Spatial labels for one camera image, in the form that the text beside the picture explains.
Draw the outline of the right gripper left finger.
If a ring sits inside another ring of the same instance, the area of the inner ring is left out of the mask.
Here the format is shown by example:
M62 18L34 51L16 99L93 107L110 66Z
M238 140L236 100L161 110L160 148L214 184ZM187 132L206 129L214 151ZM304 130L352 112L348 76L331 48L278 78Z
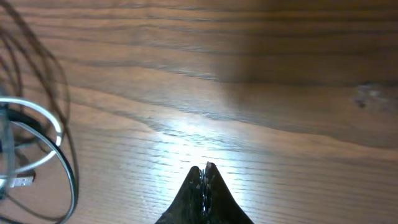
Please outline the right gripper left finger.
M190 168L173 202L155 224L198 224L203 221L201 171Z

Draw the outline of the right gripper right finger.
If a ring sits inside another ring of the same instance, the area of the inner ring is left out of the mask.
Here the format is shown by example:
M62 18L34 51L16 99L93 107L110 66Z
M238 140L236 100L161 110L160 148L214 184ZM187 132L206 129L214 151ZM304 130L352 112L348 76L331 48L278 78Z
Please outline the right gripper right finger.
M253 224L233 198L217 166L207 162L203 176L203 218L209 224Z

